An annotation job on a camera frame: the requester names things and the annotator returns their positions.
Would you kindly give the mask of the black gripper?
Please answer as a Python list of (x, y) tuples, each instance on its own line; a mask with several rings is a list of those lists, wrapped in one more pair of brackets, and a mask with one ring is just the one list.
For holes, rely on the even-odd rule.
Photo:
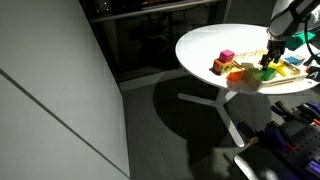
[(269, 63), (269, 59), (273, 59), (273, 62), (277, 64), (280, 57), (284, 54), (285, 51), (285, 41), (269, 39), (267, 43), (267, 55), (263, 55), (260, 61), (262, 70), (266, 71)]

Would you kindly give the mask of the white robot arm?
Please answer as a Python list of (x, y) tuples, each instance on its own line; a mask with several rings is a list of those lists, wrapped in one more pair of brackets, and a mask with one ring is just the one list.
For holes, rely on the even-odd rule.
[(284, 54), (286, 41), (293, 35), (320, 26), (320, 0), (277, 0), (267, 28), (268, 52), (260, 65), (266, 70), (270, 62), (277, 63)]

